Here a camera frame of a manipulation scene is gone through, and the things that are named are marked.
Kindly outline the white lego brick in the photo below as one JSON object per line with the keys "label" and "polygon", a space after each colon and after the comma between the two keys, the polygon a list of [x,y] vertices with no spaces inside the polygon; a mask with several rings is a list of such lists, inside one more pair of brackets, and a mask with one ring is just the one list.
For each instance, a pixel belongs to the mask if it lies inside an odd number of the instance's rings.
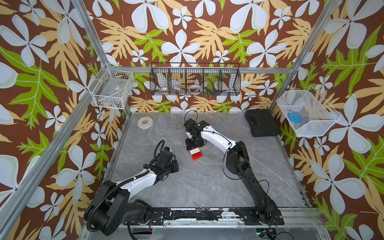
{"label": "white lego brick", "polygon": [[200,149],[199,148],[195,148],[195,149],[192,149],[192,150],[189,150],[190,154],[196,154],[198,152],[200,152]]}

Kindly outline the red lego brick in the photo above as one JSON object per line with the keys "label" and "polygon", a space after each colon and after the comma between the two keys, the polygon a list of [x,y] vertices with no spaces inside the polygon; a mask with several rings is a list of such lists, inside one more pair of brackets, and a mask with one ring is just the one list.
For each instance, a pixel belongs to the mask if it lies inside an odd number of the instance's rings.
{"label": "red lego brick", "polygon": [[192,153],[192,159],[193,161],[197,161],[199,158],[201,158],[203,156],[203,154],[201,152],[196,152],[196,153]]}

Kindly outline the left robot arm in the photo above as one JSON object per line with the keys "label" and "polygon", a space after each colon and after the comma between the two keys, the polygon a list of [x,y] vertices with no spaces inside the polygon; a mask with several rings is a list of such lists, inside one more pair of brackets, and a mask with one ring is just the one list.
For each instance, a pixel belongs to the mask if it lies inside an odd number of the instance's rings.
{"label": "left robot arm", "polygon": [[152,207],[142,200],[130,199],[142,190],[179,171],[176,155],[170,148],[155,152],[155,157],[135,176],[120,182],[105,181],[90,202],[84,218],[89,232],[111,235],[121,224],[148,224]]}

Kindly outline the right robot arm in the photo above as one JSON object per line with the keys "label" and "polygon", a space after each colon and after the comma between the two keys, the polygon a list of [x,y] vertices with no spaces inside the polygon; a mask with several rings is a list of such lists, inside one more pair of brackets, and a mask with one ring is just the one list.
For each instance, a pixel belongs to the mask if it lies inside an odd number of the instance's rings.
{"label": "right robot arm", "polygon": [[254,175],[245,143],[225,137],[205,121],[198,123],[193,119],[188,119],[184,123],[184,128],[188,134],[185,141],[188,151],[201,148],[210,142],[224,152],[226,160],[222,165],[226,166],[228,171],[236,175],[236,179],[241,180],[245,185],[254,201],[261,223],[266,225],[285,224],[276,203],[264,191],[260,181]]}

